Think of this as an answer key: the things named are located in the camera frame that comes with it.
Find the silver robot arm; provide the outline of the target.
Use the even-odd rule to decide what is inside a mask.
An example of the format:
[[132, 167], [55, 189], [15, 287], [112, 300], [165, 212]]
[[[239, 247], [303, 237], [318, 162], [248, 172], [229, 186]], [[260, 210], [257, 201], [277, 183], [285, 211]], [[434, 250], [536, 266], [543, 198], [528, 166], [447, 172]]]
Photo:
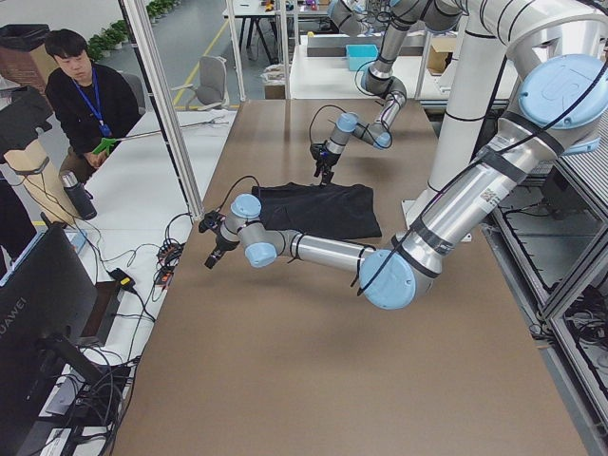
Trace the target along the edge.
[[376, 307], [395, 310], [424, 295], [442, 272], [442, 261], [538, 165], [562, 154], [593, 151], [598, 123], [607, 109], [607, 65], [598, 58], [569, 54], [549, 59], [520, 84], [498, 121], [495, 136], [474, 161], [452, 178], [404, 233], [384, 249], [314, 237], [294, 230], [268, 230], [261, 203], [236, 197], [226, 215], [203, 227], [216, 235], [204, 264], [242, 247], [254, 268], [280, 256], [353, 271], [359, 292]]
[[323, 143], [311, 145], [316, 165], [314, 174], [321, 178], [322, 186], [331, 182], [332, 168], [350, 138], [380, 150], [391, 146], [391, 124], [407, 102], [406, 87], [392, 75], [392, 66], [411, 27], [421, 21], [434, 33], [447, 32], [455, 27], [461, 14], [460, 9], [443, 1], [390, 1], [380, 12], [380, 21], [387, 27], [376, 59], [366, 63], [360, 86], [370, 95], [381, 98], [383, 108], [372, 123], [360, 123], [358, 116], [351, 112], [341, 114], [331, 136]]

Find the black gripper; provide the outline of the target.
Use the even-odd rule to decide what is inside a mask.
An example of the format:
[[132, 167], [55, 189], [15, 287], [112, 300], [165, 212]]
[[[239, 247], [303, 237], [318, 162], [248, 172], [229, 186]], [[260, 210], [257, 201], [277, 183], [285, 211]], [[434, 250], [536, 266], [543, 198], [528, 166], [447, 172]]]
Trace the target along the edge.
[[321, 177], [320, 186], [328, 185], [333, 179], [333, 166], [336, 165], [336, 155], [331, 152], [327, 152], [327, 155], [322, 157], [320, 161], [315, 162], [314, 176]]
[[238, 243], [236, 241], [229, 240], [221, 234], [216, 235], [216, 246], [210, 256], [206, 258], [204, 265], [208, 269], [213, 269], [225, 253], [233, 251], [237, 247]]

